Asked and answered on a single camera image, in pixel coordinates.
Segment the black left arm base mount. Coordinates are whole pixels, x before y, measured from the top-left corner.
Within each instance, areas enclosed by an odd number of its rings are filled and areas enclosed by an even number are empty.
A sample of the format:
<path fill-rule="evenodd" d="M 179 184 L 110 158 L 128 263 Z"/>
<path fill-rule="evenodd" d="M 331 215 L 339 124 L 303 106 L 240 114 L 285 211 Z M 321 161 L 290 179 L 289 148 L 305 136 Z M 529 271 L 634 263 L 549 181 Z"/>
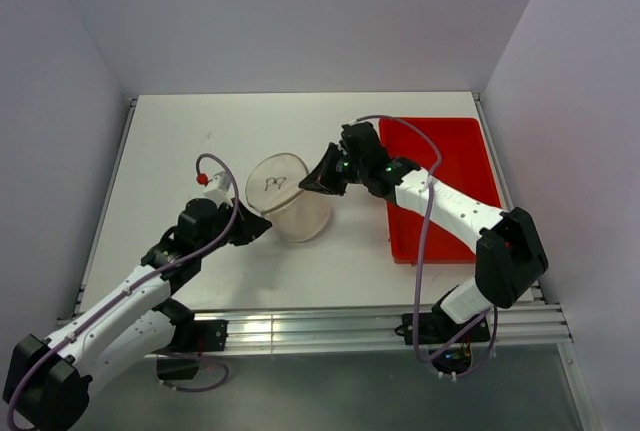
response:
<path fill-rule="evenodd" d="M 228 321 L 224 319 L 195 320 L 178 328 L 178 337 L 156 359 L 156 376 L 164 385 L 192 381 L 200 371 L 220 372 L 214 384 L 219 387 L 230 377 L 225 363 L 217 362 L 209 353 L 222 352 L 226 347 Z"/>

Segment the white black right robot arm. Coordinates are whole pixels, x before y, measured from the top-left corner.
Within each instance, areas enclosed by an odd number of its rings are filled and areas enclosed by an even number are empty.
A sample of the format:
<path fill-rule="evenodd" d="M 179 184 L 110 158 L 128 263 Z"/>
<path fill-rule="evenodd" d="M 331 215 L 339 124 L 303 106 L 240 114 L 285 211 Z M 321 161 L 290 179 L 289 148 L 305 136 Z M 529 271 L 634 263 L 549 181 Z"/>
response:
<path fill-rule="evenodd" d="M 343 126 L 318 165 L 299 186 L 342 196 L 361 184 L 387 203 L 422 216 L 466 245 L 476 257 L 474 275 L 444 295 L 426 314 L 412 316 L 412 342 L 452 341 L 490 309 L 508 309 L 548 269 L 531 215 L 477 201 L 407 157 L 392 157 L 366 119 Z"/>

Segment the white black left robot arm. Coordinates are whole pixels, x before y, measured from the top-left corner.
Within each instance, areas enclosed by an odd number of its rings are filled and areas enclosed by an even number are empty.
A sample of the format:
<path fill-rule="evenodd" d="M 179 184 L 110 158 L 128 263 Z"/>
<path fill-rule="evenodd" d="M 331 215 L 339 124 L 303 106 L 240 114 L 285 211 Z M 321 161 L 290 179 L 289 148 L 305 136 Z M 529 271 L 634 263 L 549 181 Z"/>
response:
<path fill-rule="evenodd" d="M 159 242 L 113 291 L 45 338 L 28 335 L 14 348 L 3 391 L 7 426 L 24 418 L 31 430 L 68 430 L 110 381 L 146 355 L 187 349 L 193 312 L 174 294 L 225 245 L 245 246 L 271 223 L 233 199 L 189 201 Z"/>

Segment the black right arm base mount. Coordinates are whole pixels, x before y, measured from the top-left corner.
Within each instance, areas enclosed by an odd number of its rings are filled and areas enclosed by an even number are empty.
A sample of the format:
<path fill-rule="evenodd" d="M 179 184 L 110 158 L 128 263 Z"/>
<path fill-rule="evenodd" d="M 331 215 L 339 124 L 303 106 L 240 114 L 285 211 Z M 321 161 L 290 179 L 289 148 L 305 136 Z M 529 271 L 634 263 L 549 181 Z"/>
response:
<path fill-rule="evenodd" d="M 394 334 L 403 339 L 406 346 L 413 345 L 413 315 L 405 313 L 401 316 L 401 322 L 394 329 Z M 418 317 L 418 343 L 421 346 L 443 345 L 449 339 L 468 326 L 476 316 L 469 321 L 457 324 L 450 321 L 446 315 L 436 312 L 420 313 Z M 455 346 L 448 348 L 432 364 L 437 371 L 445 374 L 462 373 L 469 371 L 473 363 L 472 345 L 475 343 L 490 343 L 493 339 L 489 330 L 486 317 L 483 317 L 473 328 L 469 327 L 466 332 L 456 341 Z"/>

